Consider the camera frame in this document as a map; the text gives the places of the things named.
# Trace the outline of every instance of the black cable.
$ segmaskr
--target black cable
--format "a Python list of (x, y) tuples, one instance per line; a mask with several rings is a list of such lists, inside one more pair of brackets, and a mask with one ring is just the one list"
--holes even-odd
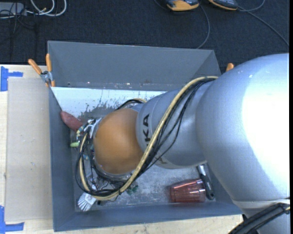
[(264, 5), (265, 1), (266, 0), (263, 0), (262, 3), (258, 7), (253, 8), (253, 9), (248, 9), (248, 10), (243, 9), (242, 7), (238, 6), (238, 11), (240, 11), (240, 12), (251, 12), (251, 11), (254, 11), (254, 10), (258, 10)]
[(264, 23), (266, 26), (268, 26), (270, 29), (272, 29), (289, 47), (289, 43), (284, 39), (283, 36), (281, 36), (281, 34), (279, 32), (277, 32), (272, 26), (270, 26), (267, 22), (265, 22), (264, 20), (262, 20), (261, 18), (259, 18), (258, 16), (254, 15), (253, 13), (246, 11), (247, 13), (249, 13), (250, 15), (252, 15), (253, 17), (257, 18), (258, 20), (260, 20), (262, 23)]
[(131, 103), (144, 103), (144, 102), (141, 100), (138, 100), (138, 99), (129, 99), (129, 100), (125, 101), (122, 105), (120, 105), (118, 108), (116, 108), (115, 110), (119, 110), (119, 109), (121, 109)]
[[(165, 8), (165, 7), (163, 7), (161, 4), (159, 4), (157, 0), (153, 0), (153, 1), (154, 1), (159, 7), (161, 7), (162, 9), (164, 9), (164, 10), (166, 10), (166, 11), (170, 11), (169, 8), (167, 8), (167, 7)], [(204, 8), (202, 7), (201, 1), (202, 1), (202, 0), (199, 1), (199, 4), (200, 4), (200, 7), (201, 7), (201, 9), (202, 9), (202, 11), (203, 11), (203, 13), (204, 13), (204, 15), (205, 15), (205, 18), (206, 18), (206, 21), (207, 21), (207, 24), (208, 24), (208, 33), (207, 33), (207, 36), (206, 36), (205, 40), (203, 41), (203, 43), (201, 43), (201, 45), (200, 45), (199, 47), (197, 47), (196, 49), (201, 48), (201, 47), (207, 42), (207, 40), (208, 40), (208, 38), (209, 38), (209, 35), (210, 35), (210, 24), (209, 24), (209, 18), (208, 18), (208, 16), (207, 16), (207, 14), (206, 14)]]
[[(196, 94), (196, 91), (206, 82), (212, 81), (214, 79), (206, 79), (206, 80), (202, 80), (199, 81), (197, 84), (194, 84), (193, 86), (191, 86), (187, 91), (185, 91), (185, 93), (183, 94), (183, 96), (181, 98), (179, 98), (178, 102), (176, 103), (176, 105), (174, 106), (174, 108), (172, 109), (172, 111), (170, 112), (168, 119), (165, 123), (165, 125), (163, 126), (161, 132), (159, 133), (159, 136), (157, 138), (157, 141), (154, 144), (154, 150), (149, 154), (149, 157), (146, 159), (145, 164), (143, 165), (141, 171), (138, 173), (136, 179), (142, 175), (144, 172), (146, 172), (151, 166), (153, 166), (175, 143), (178, 133), (179, 133), (179, 129), (181, 126), (181, 121), (183, 118), (183, 115), (185, 113), (185, 110), (189, 104), (189, 102), (191, 101), (191, 99), (193, 98), (193, 96)], [(186, 102), (183, 105), (183, 108), (181, 109), (178, 118), (176, 119), (173, 127), (170, 129), (170, 131), (166, 134), (166, 136), (164, 137), (163, 140), (162, 137), (164, 135), (164, 132), (170, 122), (171, 116), (175, 113), (177, 107), (180, 105), (181, 101), (190, 93), (190, 95), (188, 96)], [(152, 162), (152, 160), (154, 159), (154, 157), (156, 156), (156, 154), (158, 153), (159, 149), (162, 147), (162, 145), (166, 142), (166, 140), (168, 139), (168, 137), (171, 135), (171, 133), (173, 132), (173, 130), (175, 129), (175, 127), (178, 125), (174, 140), (172, 141), (172, 143), (170, 144), (170, 146), (164, 151), (162, 152), (162, 154), (156, 158), (155, 161)]]
[(171, 144), (169, 145), (168, 148), (166, 148), (166, 150), (164, 152), (161, 153), (160, 156), (158, 156), (155, 161), (152, 162), (152, 164), (150, 164), (144, 172), (146, 172), (150, 167), (152, 167), (165, 153), (168, 152), (168, 150), (173, 146), (173, 144), (175, 143), (176, 139), (177, 139), (177, 136), (178, 136), (178, 133), (179, 133), (179, 130), (180, 130), (180, 126), (181, 126), (181, 122), (182, 122), (182, 118), (183, 118), (183, 115), (185, 113), (185, 110), (189, 104), (189, 102), (191, 101), (192, 97), (195, 95), (196, 91), (204, 84), (206, 83), (207, 81), (202, 81), (202, 82), (199, 82), (195, 87), (194, 89), (192, 90), (191, 94), (189, 95), (189, 97), (187, 98), (185, 104), (183, 105), (183, 108), (181, 110), (181, 112), (179, 113), (179, 116), (175, 122), (175, 124), (173, 125), (172, 129), (169, 131), (169, 133), (165, 136), (165, 138), (162, 140), (162, 142), (158, 145), (157, 147), (157, 150), (159, 150), (162, 145), (166, 142), (166, 140), (168, 139), (168, 137), (171, 135), (172, 131), (175, 129), (176, 125), (178, 125), (178, 128), (177, 128), (177, 131), (176, 131), (176, 134), (175, 134), (175, 137), (173, 139), (173, 141), (171, 142)]
[(229, 234), (251, 234), (260, 227), (266, 225), (273, 219), (277, 218), (282, 214), (289, 214), (290, 206), (284, 203), (274, 204), (261, 212), (253, 215), (246, 219), (237, 227), (229, 232)]

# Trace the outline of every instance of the gray bin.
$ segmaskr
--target gray bin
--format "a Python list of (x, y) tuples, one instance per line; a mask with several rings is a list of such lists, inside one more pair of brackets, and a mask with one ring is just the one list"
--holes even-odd
[[(56, 86), (63, 88), (169, 91), (182, 88), (196, 77), (221, 75), (213, 50), (49, 41), (48, 53)], [(69, 129), (62, 122), (60, 112), (60, 103), (50, 89), (54, 231), (242, 214), (211, 171), (215, 189), (213, 201), (191, 204), (135, 202), (79, 211), (76, 197), (82, 191), (76, 187), (74, 178), (76, 157), (69, 150)]]

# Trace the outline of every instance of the white cable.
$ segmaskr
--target white cable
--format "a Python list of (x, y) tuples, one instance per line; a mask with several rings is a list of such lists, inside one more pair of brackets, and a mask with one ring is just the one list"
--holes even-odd
[(27, 12), (28, 13), (31, 13), (31, 14), (35, 14), (35, 15), (47, 15), (48, 13), (51, 13), (52, 11), (53, 11), (53, 9), (54, 9), (54, 7), (55, 7), (55, 2), (54, 2), (54, 0), (52, 0), (52, 8), (49, 10), (49, 11), (44, 11), (44, 10), (40, 10), (37, 6), (36, 6), (36, 4), (34, 3), (34, 1), (33, 0), (30, 0), (30, 2), (31, 2), (31, 4), (34, 6), (34, 8), (38, 11), (38, 13), (35, 13), (35, 12), (33, 12), (33, 11), (29, 11), (29, 10), (27, 10)]
[(45, 15), (45, 16), (49, 16), (49, 17), (58, 17), (58, 16), (62, 15), (66, 11), (66, 9), (67, 9), (67, 2), (66, 2), (66, 0), (63, 0), (63, 2), (64, 2), (64, 9), (61, 12), (55, 13), (55, 14), (52, 14), (51, 13), (54, 10), (54, 7), (55, 7), (55, 1), (54, 0), (52, 0), (52, 8), (49, 11), (47, 11), (47, 12), (44, 11), (44, 10), (40, 10), (36, 6), (36, 4), (34, 3), (33, 0), (30, 0), (30, 1), (31, 1), (32, 5), (34, 6), (34, 8), (38, 11), (38, 13), (35, 13), (33, 11), (28, 11), (28, 10), (27, 10), (27, 12), (28, 13), (31, 13), (31, 14), (34, 14), (34, 15), (40, 15), (40, 16), (41, 15)]
[(49, 16), (49, 17), (58, 17), (58, 16), (62, 15), (66, 11), (66, 9), (67, 9), (66, 0), (63, 0), (63, 1), (64, 1), (64, 9), (60, 13), (58, 13), (58, 14), (46, 14), (46, 16)]

